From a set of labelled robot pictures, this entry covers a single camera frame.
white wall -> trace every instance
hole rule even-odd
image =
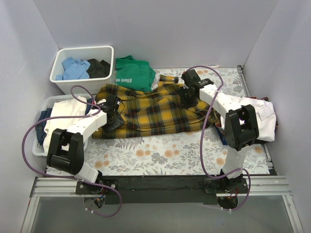
[[[0,232],[17,233],[35,177],[22,160],[21,140],[42,101],[60,93],[49,81],[58,47],[32,0],[1,0],[0,22]],[[31,153],[33,138],[34,132],[26,152],[42,169],[44,161]]]
[[[306,233],[311,232],[310,28],[310,1],[278,1],[244,67],[251,95],[274,103],[279,127],[268,148],[277,171],[287,176]]]
[[[152,67],[243,65],[277,0],[34,0],[60,48],[112,45]]]

floral tablecloth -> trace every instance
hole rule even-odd
[[[235,68],[217,68],[224,79],[222,91],[233,96],[244,96],[238,71]],[[157,87],[159,75],[181,77],[185,69],[156,69],[152,88]],[[202,79],[210,78],[217,86],[220,80],[211,70],[197,69]],[[199,132],[174,133],[149,137],[124,139],[89,138],[85,161],[103,175],[203,175],[200,163]],[[227,155],[214,126],[205,130],[204,163],[210,174],[219,174]],[[261,145],[252,145],[244,167],[250,174],[269,174]],[[64,172],[48,167],[47,173],[64,175]]]

white plastic basket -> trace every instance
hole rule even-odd
[[[84,97],[86,99],[90,98],[89,94],[75,94],[75,95]],[[53,108],[54,103],[65,101],[65,100],[71,100],[71,99],[73,99],[72,95],[51,96],[45,100],[44,104],[41,106],[41,110],[44,111],[47,108]],[[88,139],[84,143],[84,150],[86,150],[87,148],[87,141]],[[36,156],[47,156],[48,155],[47,153],[44,152],[43,146],[41,146],[38,143],[36,134],[35,134],[35,139],[33,143],[33,154]]]
[[[97,61],[105,60],[110,63],[110,73],[107,77],[96,79],[81,79],[81,80],[56,80],[58,74],[64,73],[62,62],[69,58],[88,60],[95,58]],[[114,83],[114,50],[111,46],[95,46],[69,48],[58,51],[54,61],[54,65],[50,75],[50,81],[55,83],[65,94],[70,94],[70,88],[74,85],[81,85],[90,91],[92,94],[97,94],[101,87],[107,83]],[[86,93],[84,90],[76,88],[74,93]]]

green shirt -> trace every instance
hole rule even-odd
[[[116,84],[135,91],[151,91],[156,73],[149,62],[135,60],[131,55],[116,58]]]

yellow plaid shirt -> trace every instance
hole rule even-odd
[[[178,77],[160,76],[159,86],[151,92],[133,91],[121,86],[106,84],[96,96],[96,101],[113,94],[121,98],[118,112],[125,123],[107,133],[102,128],[93,138],[128,138],[166,133],[197,131],[202,129],[209,105],[198,100],[195,107],[181,107]],[[216,112],[208,117],[208,126],[217,120]]]

